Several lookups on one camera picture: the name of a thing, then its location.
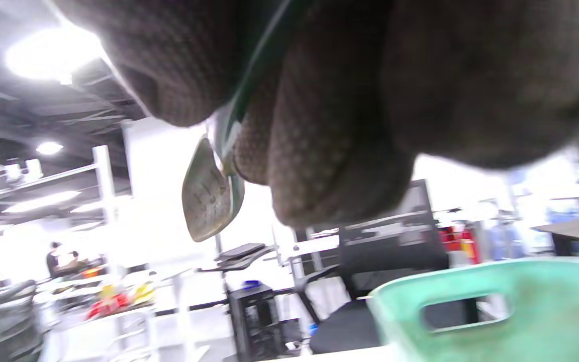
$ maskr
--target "brown knit glove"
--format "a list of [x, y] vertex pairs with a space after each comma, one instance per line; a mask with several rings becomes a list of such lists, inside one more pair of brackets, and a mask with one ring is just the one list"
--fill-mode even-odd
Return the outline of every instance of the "brown knit glove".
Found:
[[[234, 0], [55, 0], [154, 116], [206, 119], [234, 89]], [[489, 168], [579, 133], [579, 0], [315, 0], [235, 145], [281, 222], [394, 208], [418, 153]]]

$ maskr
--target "office chair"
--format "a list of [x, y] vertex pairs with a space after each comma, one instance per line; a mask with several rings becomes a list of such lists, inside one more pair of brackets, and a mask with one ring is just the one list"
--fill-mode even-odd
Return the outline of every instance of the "office chair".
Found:
[[[359, 348], [380, 346], [374, 318], [366, 305], [372, 289], [415, 273], [442, 270], [450, 267], [450, 261], [436, 228], [430, 226], [420, 232], [423, 240], [408, 241], [399, 236], [375, 240], [377, 236], [366, 234], [359, 239], [359, 232], [340, 229], [339, 264], [328, 266], [297, 280], [295, 292], [318, 328], [310, 341], [313, 353], [340, 352]], [[306, 294], [310, 282], [336, 273], [343, 281], [351, 301], [321, 320]], [[474, 299], [429, 306], [424, 319], [434, 328], [452, 327], [478, 322]]]

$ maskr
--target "chair backrest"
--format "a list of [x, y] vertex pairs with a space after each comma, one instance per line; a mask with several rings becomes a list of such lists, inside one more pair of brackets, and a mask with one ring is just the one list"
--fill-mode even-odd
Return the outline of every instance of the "chair backrest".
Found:
[[352, 297], [414, 273], [449, 268], [424, 180], [394, 212], [339, 229], [339, 275]]

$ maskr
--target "ceiling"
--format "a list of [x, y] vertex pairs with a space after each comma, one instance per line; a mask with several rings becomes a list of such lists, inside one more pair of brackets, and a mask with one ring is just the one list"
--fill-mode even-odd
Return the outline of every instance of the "ceiling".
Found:
[[[35, 32], [58, 27], [55, 16], [42, 0], [0, 0], [0, 165], [38, 158], [44, 176], [92, 163], [92, 147], [107, 145], [116, 192], [129, 193], [130, 183], [121, 124], [144, 114], [135, 100], [115, 80], [106, 64], [95, 60], [73, 74], [72, 85], [57, 81], [29, 80], [14, 75], [5, 66], [7, 49]], [[35, 148], [44, 140], [64, 146], [60, 153], [41, 156]], [[0, 188], [7, 188], [0, 170]], [[59, 190], [82, 193], [56, 208], [10, 215], [4, 208], [19, 200], [41, 197]], [[70, 209], [99, 198], [94, 171], [28, 188], [0, 198], [0, 222], [18, 223], [57, 215], [73, 218]], [[92, 212], [74, 222], [101, 218]]]

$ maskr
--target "chair seat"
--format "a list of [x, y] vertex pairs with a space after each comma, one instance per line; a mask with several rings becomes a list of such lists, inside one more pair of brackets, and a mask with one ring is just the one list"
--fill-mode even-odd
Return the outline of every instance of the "chair seat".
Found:
[[314, 354], [380, 346], [374, 317], [365, 300], [345, 303], [325, 319], [312, 336]]
[[[461, 301], [427, 307], [424, 318], [434, 328], [466, 324], [466, 311]], [[314, 354], [341, 352], [380, 346], [377, 325], [365, 300], [345, 303], [325, 319], [310, 341]]]

